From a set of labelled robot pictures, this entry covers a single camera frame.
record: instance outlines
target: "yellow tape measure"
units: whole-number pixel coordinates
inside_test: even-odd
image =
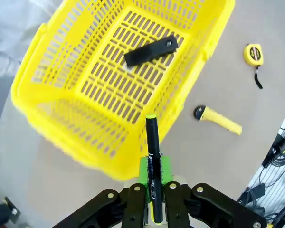
[[[262,53],[262,48],[260,44],[248,44],[244,49],[244,59],[251,65],[256,67],[255,71],[255,81],[260,89],[263,89],[261,83],[257,78],[258,68],[264,64],[264,57]]]

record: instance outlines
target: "yellow-green marker tip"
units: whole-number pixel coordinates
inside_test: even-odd
[[[147,119],[154,119],[154,118],[156,118],[156,114],[147,114],[146,118]]]

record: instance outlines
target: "gray tabletop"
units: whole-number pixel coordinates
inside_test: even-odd
[[[262,45],[263,90],[243,60],[247,43]],[[200,104],[242,125],[242,135],[194,120],[192,112]],[[189,185],[206,182],[236,199],[260,166],[284,115],[285,1],[238,0],[161,151],[171,157],[173,173]],[[103,189],[122,187],[39,136],[8,97],[0,120],[0,191],[32,227],[51,227]]]

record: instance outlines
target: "white corrugated surface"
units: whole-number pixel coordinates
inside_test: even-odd
[[[281,128],[285,129],[285,119],[281,124]],[[285,136],[285,130],[280,129],[278,133]],[[270,186],[280,175],[282,175],[281,178]],[[257,205],[265,208],[265,215],[278,213],[285,206],[285,165],[282,167],[270,165],[267,169],[261,166],[248,186],[255,187],[260,182],[265,183],[266,192],[265,196],[257,200]]]

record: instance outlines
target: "yellow handle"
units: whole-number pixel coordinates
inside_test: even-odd
[[[235,134],[238,134],[238,135],[242,134],[241,125],[238,125],[237,123],[229,120],[228,118],[222,116],[221,114],[218,114],[217,112],[213,111],[211,108],[208,108],[208,107],[205,108],[200,120],[213,121]]]

